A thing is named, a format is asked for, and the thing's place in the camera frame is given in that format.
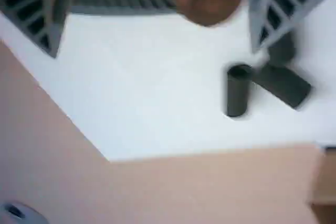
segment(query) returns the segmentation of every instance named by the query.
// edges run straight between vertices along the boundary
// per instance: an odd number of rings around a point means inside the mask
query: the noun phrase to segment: dark gray cylinder
[[[226,72],[226,112],[229,117],[245,114],[250,95],[252,68],[245,64],[234,65]]]
[[[312,89],[308,82],[290,69],[268,64],[254,75],[253,81],[294,109],[304,101]]]
[[[275,67],[283,67],[290,63],[297,54],[295,33],[290,31],[283,35],[277,42],[268,49],[268,63]]]

